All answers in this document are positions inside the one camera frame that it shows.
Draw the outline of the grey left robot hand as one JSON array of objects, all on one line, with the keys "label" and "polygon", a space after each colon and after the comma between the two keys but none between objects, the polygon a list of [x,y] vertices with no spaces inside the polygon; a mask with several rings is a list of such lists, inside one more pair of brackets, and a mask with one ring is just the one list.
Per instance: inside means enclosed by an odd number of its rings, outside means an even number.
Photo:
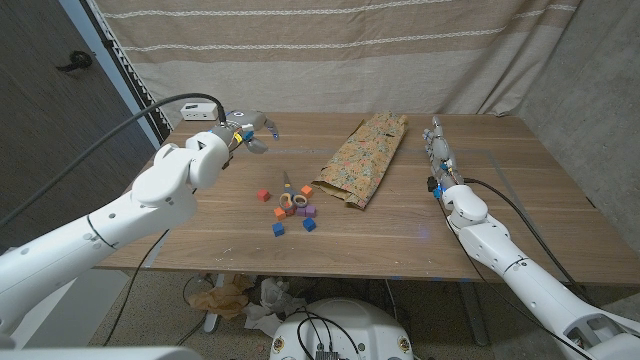
[{"label": "grey left robot hand", "polygon": [[255,137],[255,133],[263,128],[271,133],[275,141],[279,140],[275,122],[265,113],[235,110],[226,116],[225,121],[220,121],[212,132],[225,142],[230,153],[244,145],[251,153],[263,154],[268,151],[268,146]]}]

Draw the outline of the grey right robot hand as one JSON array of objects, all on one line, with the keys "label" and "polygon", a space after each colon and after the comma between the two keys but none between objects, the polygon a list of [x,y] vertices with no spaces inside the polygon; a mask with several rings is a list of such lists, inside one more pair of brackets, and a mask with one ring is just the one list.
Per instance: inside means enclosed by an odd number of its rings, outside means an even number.
[{"label": "grey right robot hand", "polygon": [[444,137],[440,118],[434,115],[432,129],[425,129],[423,138],[426,141],[425,150],[429,158],[433,177],[442,191],[455,185],[464,183],[458,172],[457,162],[453,150]]}]

